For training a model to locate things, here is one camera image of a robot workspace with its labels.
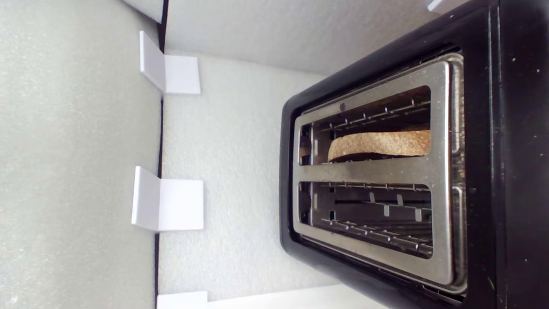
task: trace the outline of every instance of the white wall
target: white wall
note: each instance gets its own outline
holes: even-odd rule
[[[154,236],[130,225],[156,170],[160,93],[121,1],[0,2],[0,308],[146,308]]]
[[[427,9],[429,2],[170,1],[166,51],[329,75],[435,19],[438,15]]]
[[[160,235],[160,293],[209,300],[335,284],[278,232],[282,106],[324,76],[199,56],[201,96],[164,99],[163,177],[205,181],[205,228]]]

